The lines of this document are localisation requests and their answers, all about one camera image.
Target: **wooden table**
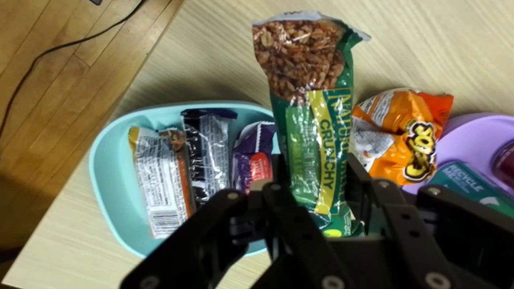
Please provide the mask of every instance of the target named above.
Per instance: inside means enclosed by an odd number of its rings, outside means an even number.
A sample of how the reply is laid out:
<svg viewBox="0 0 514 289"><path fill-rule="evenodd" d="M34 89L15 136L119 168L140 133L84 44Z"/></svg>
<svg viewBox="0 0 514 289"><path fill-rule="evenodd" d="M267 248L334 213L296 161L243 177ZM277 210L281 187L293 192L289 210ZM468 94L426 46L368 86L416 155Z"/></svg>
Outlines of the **wooden table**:
<svg viewBox="0 0 514 289"><path fill-rule="evenodd" d="M455 110L514 113L514 1L185 1L114 115L185 99L236 97L269 105L251 20L320 9L373 35L355 47L357 96L391 86L448 91ZM138 258L108 229L82 161L4 279L20 287L116 287ZM269 264L244 258L222 287L248 287Z"/></svg>
<svg viewBox="0 0 514 289"><path fill-rule="evenodd" d="M148 0L124 23L53 51L13 97L37 54L93 35L140 0L2 0L0 251L23 245L126 94L182 0Z"/></svg>

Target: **food package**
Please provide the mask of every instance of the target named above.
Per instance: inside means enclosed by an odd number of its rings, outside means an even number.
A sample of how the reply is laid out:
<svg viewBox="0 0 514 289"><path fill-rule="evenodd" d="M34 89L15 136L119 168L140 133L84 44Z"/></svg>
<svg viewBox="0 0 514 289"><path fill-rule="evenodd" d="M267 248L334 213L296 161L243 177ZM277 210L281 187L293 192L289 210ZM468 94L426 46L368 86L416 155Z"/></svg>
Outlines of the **food package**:
<svg viewBox="0 0 514 289"><path fill-rule="evenodd" d="M156 238L164 238L191 213L191 192L182 153L185 136L180 129L159 134L150 128L132 126L129 142L151 232Z"/></svg>
<svg viewBox="0 0 514 289"><path fill-rule="evenodd" d="M249 194L251 182L273 181L273 121L256 121L244 126L233 149L233 187Z"/></svg>
<svg viewBox="0 0 514 289"><path fill-rule="evenodd" d="M368 38L320 12L286 12L254 22L291 192L326 235L350 234L344 203L350 136L352 46Z"/></svg>
<svg viewBox="0 0 514 289"><path fill-rule="evenodd" d="M463 160L450 160L437 168L429 184L445 185L450 190L481 202L514 218L514 198L509 192L497 185L482 171Z"/></svg>
<svg viewBox="0 0 514 289"><path fill-rule="evenodd" d="M505 142L492 158L492 171L514 189L514 139Z"/></svg>
<svg viewBox="0 0 514 289"><path fill-rule="evenodd" d="M352 150L373 177L403 185L436 171L436 144L453 105L452 94L387 89L354 108Z"/></svg>
<svg viewBox="0 0 514 289"><path fill-rule="evenodd" d="M191 185L196 208L211 195L230 187L230 123L238 116L227 108L183 110L183 128L190 150Z"/></svg>

